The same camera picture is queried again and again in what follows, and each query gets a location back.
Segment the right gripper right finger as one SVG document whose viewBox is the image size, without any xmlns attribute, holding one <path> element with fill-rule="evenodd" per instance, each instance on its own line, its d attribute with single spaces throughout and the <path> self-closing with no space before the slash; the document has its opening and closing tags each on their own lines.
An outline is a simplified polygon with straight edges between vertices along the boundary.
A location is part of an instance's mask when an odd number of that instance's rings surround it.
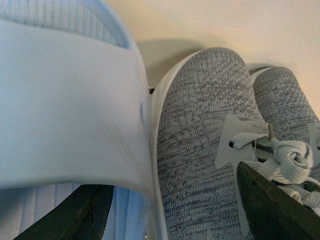
<svg viewBox="0 0 320 240">
<path fill-rule="evenodd" d="M 318 240 L 320 217 L 244 162 L 236 171 L 242 205 L 256 240 Z"/>
</svg>

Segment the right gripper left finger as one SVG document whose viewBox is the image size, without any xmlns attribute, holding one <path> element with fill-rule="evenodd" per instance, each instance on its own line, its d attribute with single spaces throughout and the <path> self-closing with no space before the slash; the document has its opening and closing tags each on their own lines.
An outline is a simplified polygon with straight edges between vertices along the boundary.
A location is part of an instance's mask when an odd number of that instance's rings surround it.
<svg viewBox="0 0 320 240">
<path fill-rule="evenodd" d="M 113 185 L 84 184 L 16 240 L 101 240 L 114 193 Z"/>
</svg>

